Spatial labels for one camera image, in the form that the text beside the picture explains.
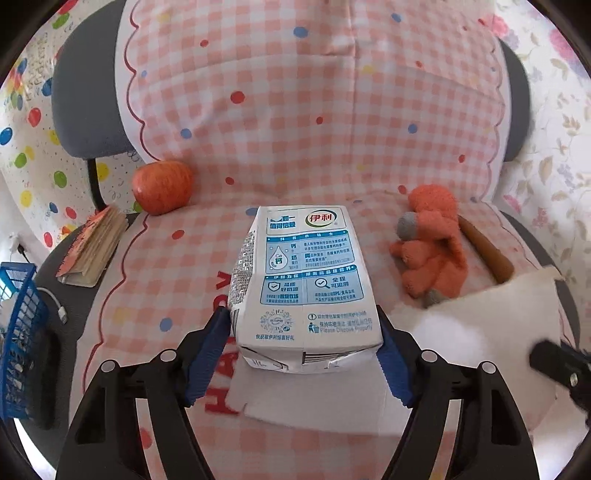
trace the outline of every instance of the blue gripper pad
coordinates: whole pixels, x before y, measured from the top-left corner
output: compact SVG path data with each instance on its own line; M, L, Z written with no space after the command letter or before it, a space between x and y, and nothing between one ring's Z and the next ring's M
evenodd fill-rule
M190 405L195 404L198 398L205 395L207 386L212 379L226 341L230 336L230 315L226 310L225 314L219 315L212 328L207 332L199 353L189 365L187 388L185 399Z
M378 316L384 337L384 344L376 354L379 364L392 395L399 398L405 407L411 408L415 399L412 388L415 362L421 350L408 332L392 327L388 317L379 307Z

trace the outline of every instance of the gray plush ear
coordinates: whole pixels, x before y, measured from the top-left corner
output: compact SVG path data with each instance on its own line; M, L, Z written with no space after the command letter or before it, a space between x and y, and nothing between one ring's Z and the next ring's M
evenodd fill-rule
M414 212L406 212L398 220L396 233L400 240L408 241L414 240L417 237L417 214Z
M425 295L423 295L423 308L429 308L432 305L442 303L446 300L449 299L443 293L441 293L439 290L435 290L435 288L432 288Z

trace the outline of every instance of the floral wallpaper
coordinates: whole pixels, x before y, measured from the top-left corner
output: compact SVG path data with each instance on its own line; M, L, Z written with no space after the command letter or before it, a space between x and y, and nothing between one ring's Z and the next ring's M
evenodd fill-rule
M591 80L556 27L527 0L498 0L492 31L530 80L530 135L501 172L495 203L508 206L552 256L591 349Z

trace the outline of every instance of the red apple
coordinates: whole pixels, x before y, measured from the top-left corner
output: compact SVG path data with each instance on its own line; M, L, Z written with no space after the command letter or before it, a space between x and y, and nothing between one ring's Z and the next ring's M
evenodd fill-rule
M131 185L135 199L146 212L162 215L189 203L193 172L181 161L157 161L138 168Z

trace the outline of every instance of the paper sheet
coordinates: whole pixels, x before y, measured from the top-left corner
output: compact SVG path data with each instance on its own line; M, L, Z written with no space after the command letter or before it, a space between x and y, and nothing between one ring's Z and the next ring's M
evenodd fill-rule
M548 267L428 310L400 306L389 318L447 362L470 367L494 362L532 430L556 397L555 385L529 367L528 354L540 339L560 339L558 278ZM241 361L226 401L256 419L339 433L401 434L410 414L389 392L377 360L347 372L302 377ZM446 430L455 429L458 406L450 412Z

